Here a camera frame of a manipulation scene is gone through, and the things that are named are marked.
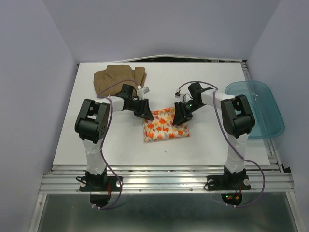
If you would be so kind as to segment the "orange floral skirt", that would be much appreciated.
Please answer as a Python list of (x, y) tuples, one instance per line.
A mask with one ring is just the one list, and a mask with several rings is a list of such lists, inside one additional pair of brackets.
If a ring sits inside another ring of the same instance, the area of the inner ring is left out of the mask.
[(175, 108), (152, 111), (153, 120), (143, 119), (144, 142), (189, 137), (188, 123), (174, 125)]

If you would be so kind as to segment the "brown pleated skirt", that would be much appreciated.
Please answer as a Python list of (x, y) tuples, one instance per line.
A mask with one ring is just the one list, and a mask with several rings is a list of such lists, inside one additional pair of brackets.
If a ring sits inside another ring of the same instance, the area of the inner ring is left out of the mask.
[(115, 95), (123, 84), (144, 87), (145, 67), (131, 68), (129, 65), (108, 65), (106, 69), (94, 73), (94, 89), (98, 97)]

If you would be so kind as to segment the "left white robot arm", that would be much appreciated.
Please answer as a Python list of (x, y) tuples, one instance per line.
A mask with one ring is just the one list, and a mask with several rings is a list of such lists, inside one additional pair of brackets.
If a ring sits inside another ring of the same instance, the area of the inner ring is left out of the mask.
[(137, 87), (137, 94), (133, 95), (134, 87), (123, 84), (121, 91), (107, 96), (99, 101), (84, 99), (75, 122), (75, 132), (82, 140), (87, 161), (84, 179), (80, 182), (91, 183), (96, 190), (103, 190), (107, 186), (107, 164), (102, 157), (103, 141), (109, 130), (114, 112), (129, 110), (134, 116), (152, 120), (149, 100), (145, 94), (147, 87)]

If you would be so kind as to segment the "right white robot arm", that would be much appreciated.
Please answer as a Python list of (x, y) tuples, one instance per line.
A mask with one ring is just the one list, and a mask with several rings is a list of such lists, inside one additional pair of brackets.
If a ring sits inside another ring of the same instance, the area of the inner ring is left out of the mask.
[(222, 177), (223, 185), (232, 189), (239, 184), (239, 176), (245, 174), (245, 149), (252, 128), (255, 126), (253, 112), (245, 95), (227, 95), (218, 87), (202, 81), (182, 84), (175, 93), (180, 101), (174, 103), (173, 125), (181, 125), (193, 117), (193, 112), (209, 105), (214, 107), (220, 130), (229, 148)]

